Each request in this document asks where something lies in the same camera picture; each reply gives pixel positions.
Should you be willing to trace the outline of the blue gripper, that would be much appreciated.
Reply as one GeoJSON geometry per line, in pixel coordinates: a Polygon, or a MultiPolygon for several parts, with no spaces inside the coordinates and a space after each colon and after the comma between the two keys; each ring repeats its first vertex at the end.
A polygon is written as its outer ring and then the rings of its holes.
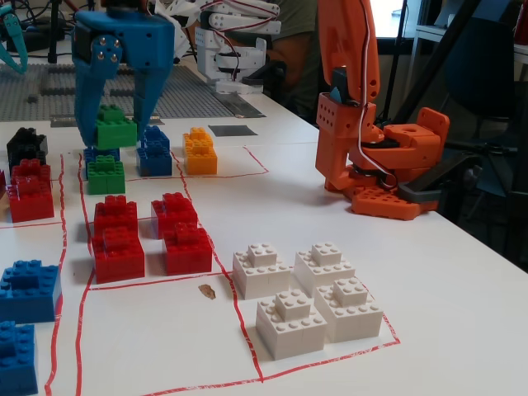
{"type": "Polygon", "coordinates": [[[74,115],[82,141],[97,142],[96,123],[106,81],[120,65],[134,70],[134,121],[144,132],[173,62],[174,27],[160,16],[131,10],[79,12],[73,33],[74,115]]]}

